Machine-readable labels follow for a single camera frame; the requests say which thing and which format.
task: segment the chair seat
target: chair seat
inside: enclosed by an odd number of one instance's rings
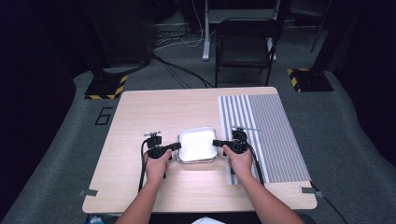
[[[310,17],[323,17],[328,0],[292,0],[290,13]]]
[[[269,64],[266,39],[256,36],[224,36],[220,40],[220,63],[227,66],[249,65],[266,67]]]

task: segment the gray and white striped fabric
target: gray and white striped fabric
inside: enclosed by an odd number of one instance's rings
[[[223,140],[232,140],[233,127],[245,128],[265,183],[311,180],[278,94],[220,96],[219,112]],[[237,185],[226,167],[228,183]],[[258,178],[254,165],[252,173]]]

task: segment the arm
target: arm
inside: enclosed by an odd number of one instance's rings
[[[223,149],[230,158],[230,165],[233,167],[239,183],[247,193],[262,223],[304,224],[296,213],[274,196],[252,175],[252,156],[250,150],[242,154],[236,154],[227,146],[223,146]]]
[[[172,150],[168,149],[159,159],[155,160],[148,158],[148,162],[146,164],[147,182],[125,212],[117,220],[117,224],[149,223],[149,218],[157,198],[158,190],[163,182],[163,174],[167,168],[166,162],[171,154]]]

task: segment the table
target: table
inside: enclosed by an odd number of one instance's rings
[[[276,5],[272,9],[209,9],[209,0],[205,0],[205,42],[203,61],[209,60],[210,51],[210,30],[209,23],[220,23],[230,18],[273,18],[277,16],[280,0],[276,0]],[[271,40],[268,40],[268,49],[272,47]]]
[[[239,94],[277,95],[277,91],[256,87],[124,92],[90,184],[97,194],[86,196],[83,211],[115,214],[127,208],[137,195],[145,133],[161,131],[166,146],[175,143],[182,130],[211,126],[217,138],[223,139],[219,96]],[[227,164],[221,149],[210,163],[181,164],[176,156],[169,163],[153,212],[253,211],[243,188],[227,184]],[[300,187],[311,187],[309,181],[269,183],[265,187],[292,209],[317,206],[314,195],[300,191]]]

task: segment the person's left hand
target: person's left hand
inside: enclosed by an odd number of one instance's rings
[[[163,180],[163,174],[168,168],[168,164],[166,162],[171,157],[171,155],[171,149],[166,150],[166,152],[158,159],[152,159],[149,157],[147,152],[145,153],[144,158],[147,160],[146,175],[148,177],[148,182],[161,182]]]

